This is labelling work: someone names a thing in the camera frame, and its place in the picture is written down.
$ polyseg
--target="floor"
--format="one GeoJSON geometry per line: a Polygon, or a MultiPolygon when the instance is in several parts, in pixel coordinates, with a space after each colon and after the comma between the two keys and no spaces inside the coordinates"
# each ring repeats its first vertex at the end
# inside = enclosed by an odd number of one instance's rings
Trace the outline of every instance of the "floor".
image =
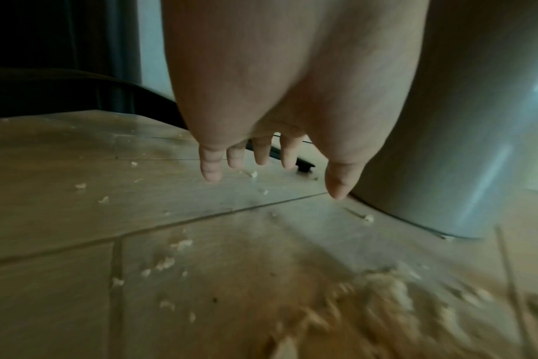
{"type": "Polygon", "coordinates": [[[325,159],[311,144],[301,155],[313,173],[248,153],[212,185],[192,136],[148,118],[0,119],[0,359],[247,358],[283,308],[401,262],[493,328],[500,357],[538,357],[524,301],[538,293],[537,192],[485,240],[445,241],[332,200],[325,159]],[[465,283],[495,302],[464,303],[451,289],[465,283]]]}

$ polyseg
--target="skin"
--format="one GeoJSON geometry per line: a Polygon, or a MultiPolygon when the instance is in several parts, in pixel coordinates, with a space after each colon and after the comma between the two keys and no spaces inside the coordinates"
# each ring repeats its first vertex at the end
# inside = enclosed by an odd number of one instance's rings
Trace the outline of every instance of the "skin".
{"type": "Polygon", "coordinates": [[[165,54],[204,178],[245,144],[267,164],[281,133],[294,167],[308,135],[328,160],[336,199],[355,186],[403,107],[428,0],[163,0],[165,54]]]}

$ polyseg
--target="metallic cylinder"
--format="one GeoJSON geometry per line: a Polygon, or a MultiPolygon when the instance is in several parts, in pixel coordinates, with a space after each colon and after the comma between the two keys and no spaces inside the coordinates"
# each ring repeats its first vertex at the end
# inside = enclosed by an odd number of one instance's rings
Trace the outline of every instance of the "metallic cylinder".
{"type": "Polygon", "coordinates": [[[537,139],[538,0],[432,0],[403,111],[352,194],[414,224],[481,237],[537,139]]]}

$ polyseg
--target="wall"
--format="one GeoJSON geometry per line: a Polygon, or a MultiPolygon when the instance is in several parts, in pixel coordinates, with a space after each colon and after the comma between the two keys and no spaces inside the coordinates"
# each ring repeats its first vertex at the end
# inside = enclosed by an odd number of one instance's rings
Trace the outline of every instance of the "wall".
{"type": "Polygon", "coordinates": [[[164,57],[161,0],[137,0],[142,84],[174,99],[164,57]]]}

